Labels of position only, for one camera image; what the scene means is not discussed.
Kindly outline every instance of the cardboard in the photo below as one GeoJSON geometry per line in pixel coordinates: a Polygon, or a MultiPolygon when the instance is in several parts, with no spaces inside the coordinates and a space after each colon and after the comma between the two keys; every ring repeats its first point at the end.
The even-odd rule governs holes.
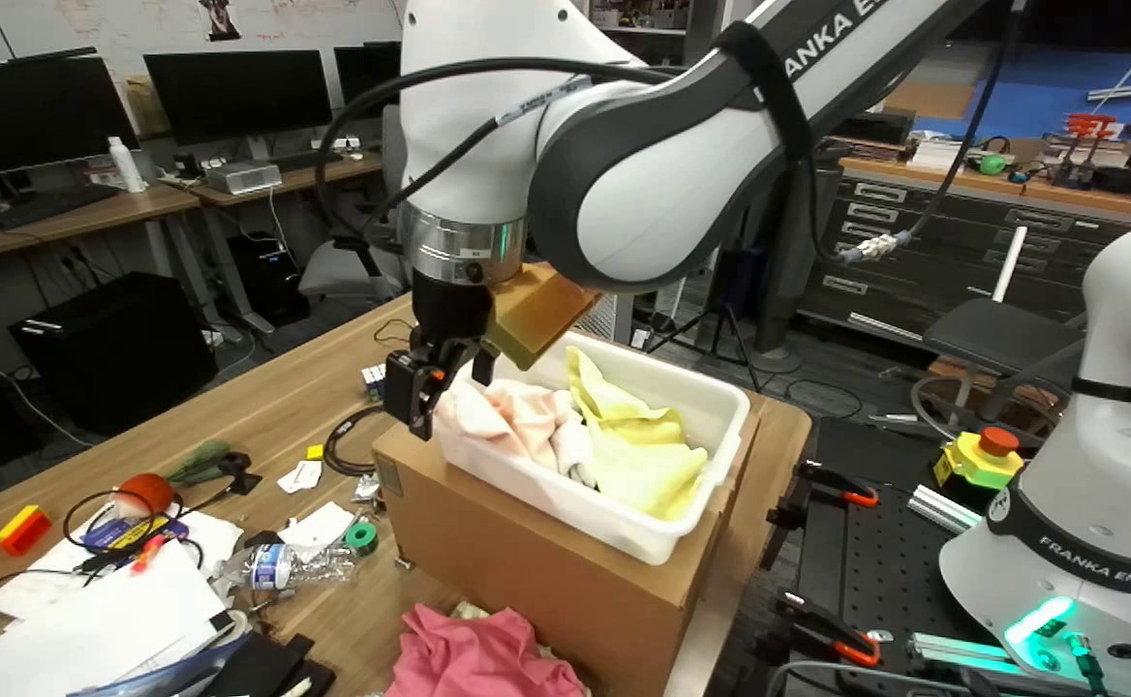
{"type": "Polygon", "coordinates": [[[448,468],[408,428],[388,428],[373,453],[408,561],[480,607],[521,613],[597,693],[663,697],[760,418],[761,404],[751,404],[739,460],[667,564],[643,564],[448,468]]]}

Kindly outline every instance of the pink cloth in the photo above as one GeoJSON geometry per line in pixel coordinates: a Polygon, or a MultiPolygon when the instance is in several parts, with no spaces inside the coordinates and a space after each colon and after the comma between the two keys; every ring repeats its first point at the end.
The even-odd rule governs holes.
{"type": "Polygon", "coordinates": [[[424,602],[401,615],[401,654],[388,697],[579,697],[572,667],[546,656],[517,613],[453,620],[424,602]]]}

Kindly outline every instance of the lab floor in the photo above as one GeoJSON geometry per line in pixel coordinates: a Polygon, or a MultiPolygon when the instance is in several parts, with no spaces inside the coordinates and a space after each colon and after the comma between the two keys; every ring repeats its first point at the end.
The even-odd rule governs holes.
{"type": "MultiPolygon", "coordinates": [[[[696,291],[684,294],[677,320],[693,318],[696,299],[699,299],[696,291]]],[[[217,357],[220,371],[211,384],[226,384],[356,318],[362,302],[373,299],[331,299],[331,302],[312,307],[311,318],[280,323],[271,338],[244,338],[244,344],[233,344],[217,357]]],[[[721,331],[721,352],[737,357],[737,344],[728,331],[721,331]]],[[[751,388],[751,374],[739,361],[717,361],[708,352],[689,352],[677,344],[663,344],[654,357],[751,388]]],[[[888,415],[909,415],[905,393],[923,369],[927,369],[923,352],[905,352],[905,348],[857,338],[834,323],[814,323],[814,320],[795,320],[781,352],[755,357],[761,393],[796,404],[801,411],[816,418],[841,418],[841,423],[870,427],[870,428],[879,428],[888,415]]],[[[29,455],[0,464],[0,489],[65,460],[71,453],[78,453],[71,442],[49,442],[46,450],[29,455]]],[[[723,693],[723,697],[761,693],[767,667],[760,667],[760,656],[747,645],[769,622],[769,597],[795,584],[795,557],[796,557],[796,536],[790,535],[778,548],[778,561],[755,574],[755,584],[742,597],[728,651],[717,667],[712,693],[723,693]]]]}

